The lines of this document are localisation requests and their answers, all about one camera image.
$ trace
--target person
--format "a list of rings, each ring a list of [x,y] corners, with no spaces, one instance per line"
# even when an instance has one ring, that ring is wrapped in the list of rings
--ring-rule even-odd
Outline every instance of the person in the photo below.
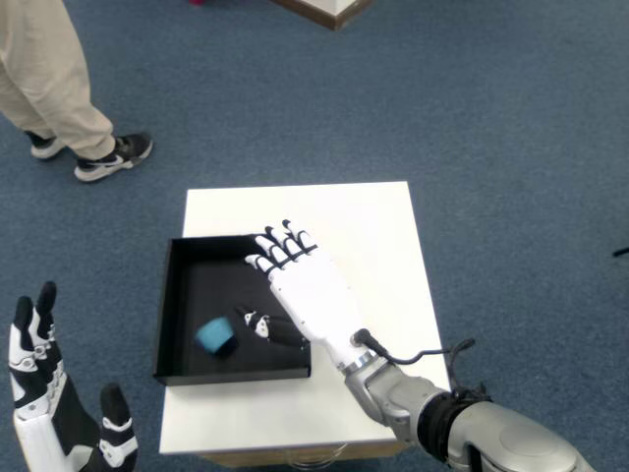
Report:
[[[92,105],[86,59],[63,0],[0,0],[0,111],[30,138],[33,157],[70,148],[83,182],[135,167],[153,146],[147,133],[114,136]]]

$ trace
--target wire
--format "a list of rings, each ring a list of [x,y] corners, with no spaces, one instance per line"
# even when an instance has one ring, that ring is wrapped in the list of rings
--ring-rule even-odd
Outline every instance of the wire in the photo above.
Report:
[[[385,358],[387,361],[393,364],[399,364],[401,366],[408,366],[415,364],[424,356],[431,356],[435,354],[449,354],[445,362],[446,372],[452,385],[452,394],[457,400],[461,401],[491,401],[491,397],[487,395],[485,385],[481,383],[478,387],[471,389],[465,386],[460,386],[454,374],[454,361],[461,351],[469,349],[476,340],[474,338],[464,339],[456,344],[454,347],[446,347],[444,349],[433,349],[430,351],[420,351],[415,357],[411,359],[398,359],[389,354],[389,352],[372,336],[368,329],[359,329],[352,336],[352,342],[356,345],[364,344],[377,355]]]
[[[474,339],[466,339],[462,342],[459,342],[454,347],[446,347],[444,349],[432,349],[427,351],[420,351],[414,357],[410,359],[398,359],[397,357],[393,357],[389,354],[384,346],[382,346],[377,339],[375,339],[368,329],[359,329],[354,333],[352,337],[355,343],[364,344],[373,352],[375,352],[378,356],[385,358],[387,361],[392,362],[394,364],[399,364],[400,366],[409,366],[411,364],[415,364],[424,356],[433,356],[436,354],[450,354],[450,362],[449,367],[451,368],[451,364],[454,362],[454,359],[459,354],[460,351],[468,349],[474,345],[476,342]]]

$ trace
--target white shoe sole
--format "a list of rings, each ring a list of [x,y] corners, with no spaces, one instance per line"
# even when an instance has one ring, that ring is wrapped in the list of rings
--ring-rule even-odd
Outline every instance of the white shoe sole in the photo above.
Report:
[[[95,168],[94,170],[90,170],[89,172],[85,172],[81,170],[79,166],[75,167],[75,177],[77,177],[82,182],[95,182],[96,180],[104,179],[105,177],[110,176],[111,174],[118,172],[122,169],[133,169],[136,165],[140,164],[143,160],[145,160],[150,152],[153,149],[153,141],[150,142],[146,150],[138,157],[136,157],[133,161],[127,160],[119,165],[112,165],[110,167],[100,166]]]
[[[61,140],[56,139],[48,147],[30,147],[30,155],[39,160],[52,159],[65,146]]]

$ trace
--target blue sponge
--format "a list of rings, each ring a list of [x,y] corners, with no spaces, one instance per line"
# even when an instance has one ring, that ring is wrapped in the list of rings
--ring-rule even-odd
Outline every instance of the blue sponge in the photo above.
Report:
[[[229,321],[224,318],[216,318],[199,328],[195,340],[203,349],[211,354],[225,346],[234,337],[234,330]]]

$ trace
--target robotic thumb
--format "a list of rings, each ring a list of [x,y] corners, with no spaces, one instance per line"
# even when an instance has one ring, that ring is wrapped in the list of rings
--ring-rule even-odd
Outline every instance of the robotic thumb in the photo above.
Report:
[[[138,440],[122,390],[116,383],[100,393],[100,441],[82,472],[132,472],[138,459]]]

